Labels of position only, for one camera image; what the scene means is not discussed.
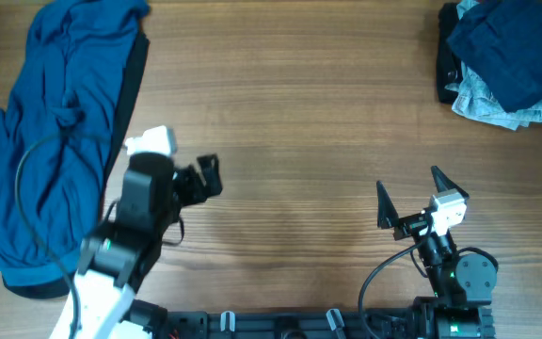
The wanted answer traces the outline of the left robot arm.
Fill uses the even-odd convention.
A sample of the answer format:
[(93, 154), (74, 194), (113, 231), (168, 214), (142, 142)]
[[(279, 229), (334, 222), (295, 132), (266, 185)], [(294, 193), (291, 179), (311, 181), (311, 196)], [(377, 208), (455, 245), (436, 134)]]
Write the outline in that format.
[(114, 219), (105, 218), (82, 242), (54, 338), (162, 338), (167, 310), (136, 299), (158, 261), (164, 234), (182, 225), (183, 208), (219, 195), (219, 160), (209, 154), (178, 168), (159, 153), (131, 156)]

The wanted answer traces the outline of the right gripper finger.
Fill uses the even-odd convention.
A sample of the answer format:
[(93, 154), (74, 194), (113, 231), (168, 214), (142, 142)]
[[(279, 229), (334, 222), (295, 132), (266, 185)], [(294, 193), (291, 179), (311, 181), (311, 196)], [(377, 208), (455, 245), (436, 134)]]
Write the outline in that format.
[(376, 182), (376, 191), (378, 199), (377, 227), (380, 229), (394, 228), (398, 224), (399, 216), (381, 181)]
[(449, 179), (438, 166), (432, 166), (431, 173), (437, 188), (437, 192), (445, 192), (452, 189), (461, 192), (461, 188), (451, 179)]

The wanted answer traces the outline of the dark blue shorts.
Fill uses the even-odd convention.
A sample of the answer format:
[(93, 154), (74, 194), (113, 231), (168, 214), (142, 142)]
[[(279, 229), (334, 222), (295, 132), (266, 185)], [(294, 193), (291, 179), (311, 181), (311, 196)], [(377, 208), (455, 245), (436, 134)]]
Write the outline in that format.
[(483, 1), (463, 14), (447, 43), (506, 112), (542, 100), (542, 1)]

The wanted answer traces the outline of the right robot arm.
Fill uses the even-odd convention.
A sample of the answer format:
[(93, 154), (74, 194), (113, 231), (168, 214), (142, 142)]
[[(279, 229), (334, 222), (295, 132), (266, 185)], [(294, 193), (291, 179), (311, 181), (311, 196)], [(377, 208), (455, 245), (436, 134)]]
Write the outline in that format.
[[(421, 212), (401, 217), (378, 181), (377, 225), (393, 230), (396, 241), (413, 245), (375, 268), (359, 293), (362, 328), (369, 338), (493, 338), (489, 305), (497, 282), (496, 258), (475, 247), (459, 249), (451, 229), (465, 218), (470, 195), (442, 170), (431, 168), (437, 192)], [(410, 256), (432, 287), (432, 297), (416, 297), (405, 309), (366, 310), (364, 292), (371, 280), (394, 261)]]

